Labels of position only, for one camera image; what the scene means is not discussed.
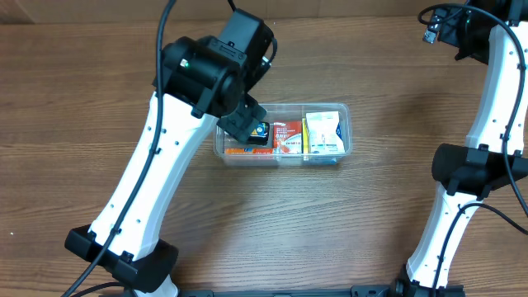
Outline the red white medicine box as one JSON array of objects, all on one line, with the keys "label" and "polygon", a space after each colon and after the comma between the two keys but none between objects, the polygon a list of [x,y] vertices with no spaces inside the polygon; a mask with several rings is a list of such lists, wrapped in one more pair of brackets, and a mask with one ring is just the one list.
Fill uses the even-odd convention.
[{"label": "red white medicine box", "polygon": [[273,123],[273,149],[278,154],[302,153],[302,122],[276,121]]}]

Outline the orange tablet tube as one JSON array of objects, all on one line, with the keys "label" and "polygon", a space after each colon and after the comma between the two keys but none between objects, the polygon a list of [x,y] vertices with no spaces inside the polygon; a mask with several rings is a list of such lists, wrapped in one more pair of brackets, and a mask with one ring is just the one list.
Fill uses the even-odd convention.
[{"label": "orange tablet tube", "polygon": [[224,151],[228,155],[245,155],[245,154],[256,154],[256,155],[269,155],[274,153],[273,148],[227,148]]}]

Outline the blue yellow VapoDrops box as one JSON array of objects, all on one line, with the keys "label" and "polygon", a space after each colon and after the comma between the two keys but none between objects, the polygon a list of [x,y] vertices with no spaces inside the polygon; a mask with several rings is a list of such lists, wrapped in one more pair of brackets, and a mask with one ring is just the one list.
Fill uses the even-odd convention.
[{"label": "blue yellow VapoDrops box", "polygon": [[309,161],[309,129],[305,118],[302,119],[302,152],[304,161]]}]

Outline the white blue medicine box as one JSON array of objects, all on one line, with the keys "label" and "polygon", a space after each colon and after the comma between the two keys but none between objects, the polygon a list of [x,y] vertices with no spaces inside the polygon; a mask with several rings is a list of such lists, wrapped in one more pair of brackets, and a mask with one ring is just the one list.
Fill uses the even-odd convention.
[{"label": "white blue medicine box", "polygon": [[344,143],[337,111],[306,114],[310,153],[329,155],[344,153]]}]

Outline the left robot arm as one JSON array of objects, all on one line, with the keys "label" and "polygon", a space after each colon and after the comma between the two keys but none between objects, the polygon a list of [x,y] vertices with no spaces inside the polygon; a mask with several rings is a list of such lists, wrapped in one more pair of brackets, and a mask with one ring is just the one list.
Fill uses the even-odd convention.
[{"label": "left robot arm", "polygon": [[65,247],[111,273],[126,296],[175,296],[178,250],[159,237],[163,218],[190,161],[220,128],[250,141],[266,111],[249,95],[276,55],[273,37],[240,34],[160,46],[143,132],[107,205]]}]

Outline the dark brown medicine bottle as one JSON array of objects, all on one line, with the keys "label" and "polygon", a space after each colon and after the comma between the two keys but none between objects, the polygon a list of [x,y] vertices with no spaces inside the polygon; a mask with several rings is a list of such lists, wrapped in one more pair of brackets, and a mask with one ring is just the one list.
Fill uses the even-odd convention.
[{"label": "dark brown medicine bottle", "polygon": [[251,132],[247,139],[250,145],[266,146],[269,140],[271,126],[267,122],[260,122],[257,127]]}]

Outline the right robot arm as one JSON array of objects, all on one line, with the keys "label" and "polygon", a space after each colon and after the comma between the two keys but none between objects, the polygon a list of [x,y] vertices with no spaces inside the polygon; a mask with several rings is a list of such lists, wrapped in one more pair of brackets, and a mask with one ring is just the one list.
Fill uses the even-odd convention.
[{"label": "right robot arm", "polygon": [[474,213],[486,208],[492,191],[510,186],[525,210],[517,181],[527,176],[524,131],[527,112],[526,0],[443,3],[420,12],[423,39],[457,48],[456,60],[488,67],[474,123],[462,146],[441,144],[431,174],[436,197],[416,250],[388,296],[463,296],[448,275],[457,247]]}]

